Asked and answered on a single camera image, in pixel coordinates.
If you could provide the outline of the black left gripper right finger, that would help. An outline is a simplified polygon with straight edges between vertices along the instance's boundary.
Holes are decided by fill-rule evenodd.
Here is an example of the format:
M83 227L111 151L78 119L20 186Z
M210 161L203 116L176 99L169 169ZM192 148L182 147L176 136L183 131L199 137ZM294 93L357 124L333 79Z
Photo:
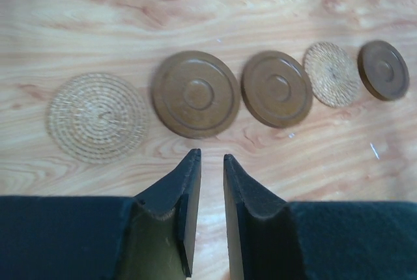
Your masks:
M223 159L232 279L415 279L416 204L293 201Z

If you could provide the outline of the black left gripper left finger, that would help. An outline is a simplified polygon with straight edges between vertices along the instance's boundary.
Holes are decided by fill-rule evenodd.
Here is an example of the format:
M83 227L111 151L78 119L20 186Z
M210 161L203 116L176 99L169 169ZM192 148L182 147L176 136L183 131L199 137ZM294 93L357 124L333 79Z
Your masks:
M3 196L1 278L189 278L200 183L193 149L133 197Z

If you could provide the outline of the woven rattan coaster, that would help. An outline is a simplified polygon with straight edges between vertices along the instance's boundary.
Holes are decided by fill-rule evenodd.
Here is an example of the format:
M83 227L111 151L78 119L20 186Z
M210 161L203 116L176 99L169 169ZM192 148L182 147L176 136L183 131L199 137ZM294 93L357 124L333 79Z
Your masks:
M313 94L333 108L351 105L360 93L360 76L349 54L331 42L316 42L305 52L304 70Z
M87 163L112 163L131 155L144 142L149 112L131 83L108 73L87 73L57 89L45 124L65 154Z

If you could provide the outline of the brown ceramic coaster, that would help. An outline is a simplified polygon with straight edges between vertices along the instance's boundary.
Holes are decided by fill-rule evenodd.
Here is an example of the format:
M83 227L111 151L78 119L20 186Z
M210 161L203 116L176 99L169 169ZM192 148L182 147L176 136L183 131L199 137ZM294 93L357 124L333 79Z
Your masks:
M263 124L287 128L309 114L313 92L297 60L280 51L262 51L244 65L242 96L250 113Z
M382 101L404 97L409 89L410 76L400 52L383 40L365 43L358 54L358 70L366 89Z
M182 51L166 58L152 77L152 105L162 123L189 139L228 129L240 107L238 81L217 57Z

